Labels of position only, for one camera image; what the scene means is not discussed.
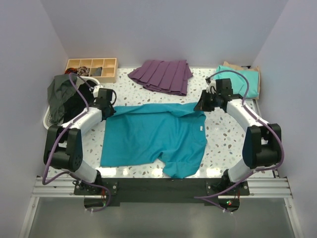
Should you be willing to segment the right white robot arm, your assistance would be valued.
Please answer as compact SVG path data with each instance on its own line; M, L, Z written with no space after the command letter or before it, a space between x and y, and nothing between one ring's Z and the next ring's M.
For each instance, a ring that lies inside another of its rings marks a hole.
M274 170L284 160L281 127L269 123L246 104L245 98L235 94L229 78L212 80L194 107L196 111L212 112L222 109L232 116L245 132L242 158L232 168L224 171L221 181L213 186L218 193L233 194L238 184L256 172Z

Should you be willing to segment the teal t shirt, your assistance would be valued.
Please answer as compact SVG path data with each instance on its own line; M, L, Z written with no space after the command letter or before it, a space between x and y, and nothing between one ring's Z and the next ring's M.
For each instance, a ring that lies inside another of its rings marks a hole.
M163 162L163 173L183 179L203 160L206 115L195 103L116 106L106 119L101 167Z

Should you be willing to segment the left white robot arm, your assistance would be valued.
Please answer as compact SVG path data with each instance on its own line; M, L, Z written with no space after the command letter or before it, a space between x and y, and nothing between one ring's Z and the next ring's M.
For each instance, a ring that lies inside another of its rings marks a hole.
M85 103L82 112L62 125L48 128L42 184L48 185L61 175L70 175L79 182L80 189L91 194L106 193L101 173L84 160L82 137L92 127L115 114L113 105L117 94L101 85L93 89L94 98L91 103L81 92L78 94Z

